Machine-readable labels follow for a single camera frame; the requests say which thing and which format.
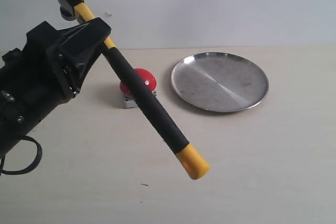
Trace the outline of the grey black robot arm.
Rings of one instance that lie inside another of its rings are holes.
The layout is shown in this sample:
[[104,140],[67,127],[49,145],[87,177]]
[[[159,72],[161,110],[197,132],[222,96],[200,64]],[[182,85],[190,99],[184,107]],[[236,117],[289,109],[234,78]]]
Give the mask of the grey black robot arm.
[[27,33],[23,49],[3,55],[1,156],[79,94],[110,32],[99,17],[80,17],[78,25],[61,30],[42,22]]

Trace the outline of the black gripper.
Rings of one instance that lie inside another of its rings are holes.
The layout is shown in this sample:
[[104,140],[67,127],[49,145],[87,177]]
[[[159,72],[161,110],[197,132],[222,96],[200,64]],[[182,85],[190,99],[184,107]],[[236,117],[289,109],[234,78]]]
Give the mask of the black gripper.
[[101,18],[61,30],[42,22],[26,34],[23,49],[3,55],[2,156],[57,106],[80,92],[110,32]]

